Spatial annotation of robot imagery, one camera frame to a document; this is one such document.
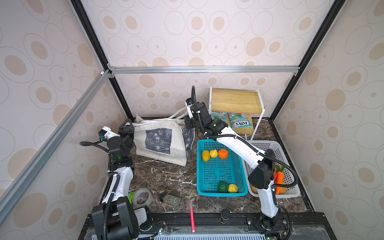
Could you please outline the white canvas grocery bag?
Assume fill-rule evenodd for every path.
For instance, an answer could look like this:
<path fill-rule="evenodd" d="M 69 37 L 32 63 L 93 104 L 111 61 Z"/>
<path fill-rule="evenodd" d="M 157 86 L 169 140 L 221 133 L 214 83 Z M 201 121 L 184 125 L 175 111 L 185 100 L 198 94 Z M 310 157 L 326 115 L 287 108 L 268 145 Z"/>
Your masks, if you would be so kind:
<path fill-rule="evenodd" d="M 134 144 L 136 154 L 162 162 L 186 166 L 195 139 L 194 130 L 188 130 L 184 107 L 168 118 L 145 120 L 136 116 Z"/>

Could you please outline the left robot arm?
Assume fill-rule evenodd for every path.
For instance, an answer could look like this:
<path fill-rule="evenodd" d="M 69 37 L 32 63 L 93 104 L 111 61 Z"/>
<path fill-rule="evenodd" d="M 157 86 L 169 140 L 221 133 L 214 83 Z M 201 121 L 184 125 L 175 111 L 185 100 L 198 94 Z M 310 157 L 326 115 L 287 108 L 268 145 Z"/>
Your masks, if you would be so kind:
<path fill-rule="evenodd" d="M 152 220 L 148 207 L 133 207 L 129 200 L 130 183 L 134 178 L 135 163 L 131 156 L 134 126 L 126 120 L 117 133 L 109 127 L 99 131 L 99 141 L 109 157 L 108 181 L 101 202 L 93 207 L 92 220 L 98 240 L 134 240 L 143 229 L 150 229 Z"/>

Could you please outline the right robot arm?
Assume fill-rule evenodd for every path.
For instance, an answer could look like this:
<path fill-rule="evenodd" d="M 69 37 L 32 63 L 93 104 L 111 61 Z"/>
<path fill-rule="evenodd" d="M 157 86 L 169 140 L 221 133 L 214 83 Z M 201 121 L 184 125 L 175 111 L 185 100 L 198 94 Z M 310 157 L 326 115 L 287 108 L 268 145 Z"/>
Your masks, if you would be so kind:
<path fill-rule="evenodd" d="M 197 103 L 189 98 L 185 101 L 185 105 L 188 112 L 188 116 L 185 117 L 185 124 L 188 129 L 199 129 L 207 138 L 217 141 L 235 152 L 253 169 L 248 180 L 258 190 L 262 216 L 268 220 L 275 219 L 279 214 L 279 207 L 276 202 L 277 188 L 296 186 L 299 181 L 297 173 L 289 165 L 268 156 L 265 151 L 256 148 L 249 141 L 240 137 L 224 121 L 213 120 L 203 103 Z M 292 173 L 294 176 L 292 183 L 284 186 L 274 182 L 275 168 L 273 162 Z"/>

